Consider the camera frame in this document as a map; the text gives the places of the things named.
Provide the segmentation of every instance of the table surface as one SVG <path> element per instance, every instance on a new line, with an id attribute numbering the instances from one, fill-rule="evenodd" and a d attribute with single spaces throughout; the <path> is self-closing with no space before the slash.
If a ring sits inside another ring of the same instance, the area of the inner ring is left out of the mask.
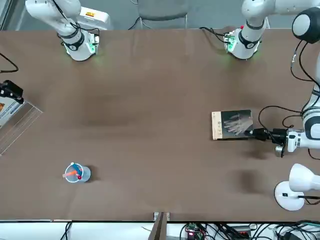
<path id="1" fill-rule="evenodd" d="M 100 39 L 97 56 L 76 62 L 53 31 L 0 32 L 0 52 L 20 68 L 2 81 L 44 111 L 1 157 L 0 219 L 319 218 L 319 207 L 289 212 L 274 199 L 294 163 L 320 172 L 306 149 L 281 159 L 271 143 L 211 139 L 212 111 L 252 109 L 257 127 L 261 108 L 299 110 L 309 99 L 313 84 L 290 74 L 298 43 L 290 30 L 267 30 L 247 61 L 199 29 L 102 31 Z M 303 54 L 311 75 L 318 52 L 314 44 Z M 261 119 L 276 128 L 289 114 L 268 109 Z M 65 181 L 70 162 L 89 166 L 90 182 Z"/>

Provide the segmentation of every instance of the clear acrylic stand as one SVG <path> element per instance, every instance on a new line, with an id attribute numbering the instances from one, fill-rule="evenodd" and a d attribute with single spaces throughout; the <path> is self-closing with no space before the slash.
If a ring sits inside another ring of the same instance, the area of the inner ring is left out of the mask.
<path id="1" fill-rule="evenodd" d="M 2 156 L 43 112 L 30 102 L 19 104 L 2 97 L 0 97 L 0 108 L 0 156 Z"/>

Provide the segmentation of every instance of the robotic arm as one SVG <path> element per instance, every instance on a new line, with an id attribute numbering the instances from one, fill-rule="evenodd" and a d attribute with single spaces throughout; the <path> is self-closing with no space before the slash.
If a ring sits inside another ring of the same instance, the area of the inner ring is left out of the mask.
<path id="1" fill-rule="evenodd" d="M 238 59 L 249 59 L 257 51 L 267 23 L 266 17 L 293 15 L 311 7 L 320 6 L 320 0 L 244 0 L 242 14 L 246 18 L 243 29 L 237 28 L 224 38 L 226 50 Z"/>
<path id="2" fill-rule="evenodd" d="M 25 7 L 32 17 L 56 30 L 74 60 L 84 61 L 97 52 L 99 37 L 73 20 L 81 12 L 79 0 L 26 0 Z"/>
<path id="3" fill-rule="evenodd" d="M 293 35 L 309 44 L 320 41 L 320 6 L 300 12 L 292 24 Z M 247 135 L 278 144 L 275 148 L 283 157 L 285 146 L 293 152 L 297 148 L 320 149 L 320 54 L 316 61 L 314 87 L 308 103 L 301 111 L 304 130 L 274 129 L 270 133 L 264 128 L 247 132 Z"/>

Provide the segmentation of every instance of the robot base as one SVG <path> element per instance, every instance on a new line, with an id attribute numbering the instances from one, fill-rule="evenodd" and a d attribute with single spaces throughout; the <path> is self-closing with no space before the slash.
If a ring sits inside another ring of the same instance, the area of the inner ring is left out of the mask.
<path id="1" fill-rule="evenodd" d="M 298 196 L 304 196 L 304 193 L 292 191 L 289 187 L 289 181 L 278 183 L 274 189 L 276 202 L 280 207 L 288 211 L 297 211 L 304 206 L 305 200 L 303 198 L 298 198 Z"/>
<path id="2" fill-rule="evenodd" d="M 78 50 L 72 51 L 66 45 L 64 45 L 66 52 L 70 57 L 76 61 L 84 61 L 90 58 L 93 54 L 98 53 L 99 36 L 88 31 L 83 31 L 84 42 L 78 48 Z"/>
<path id="3" fill-rule="evenodd" d="M 225 43 L 224 47 L 227 52 L 231 53 L 236 58 L 246 60 L 251 58 L 254 55 L 254 53 L 258 50 L 260 42 L 258 42 L 252 48 L 246 48 L 245 45 L 239 40 L 240 31 L 241 29 L 237 28 L 229 34 L 226 34 L 223 39 L 225 42 L 229 43 Z"/>

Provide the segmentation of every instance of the plastic cup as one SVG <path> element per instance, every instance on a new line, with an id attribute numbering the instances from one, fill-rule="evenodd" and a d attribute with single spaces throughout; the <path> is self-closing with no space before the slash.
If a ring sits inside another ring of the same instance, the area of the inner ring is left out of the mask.
<path id="1" fill-rule="evenodd" d="M 74 162 L 70 163 L 70 165 L 65 169 L 64 174 L 73 172 L 75 170 L 73 168 L 73 164 L 76 164 L 78 166 L 78 168 L 80 169 L 81 179 L 78 179 L 78 176 L 76 176 L 76 175 L 66 176 L 65 179 L 71 184 L 85 183 L 86 181 L 88 181 L 91 176 L 91 171 L 87 166 L 82 166 L 79 163 L 74 163 Z"/>

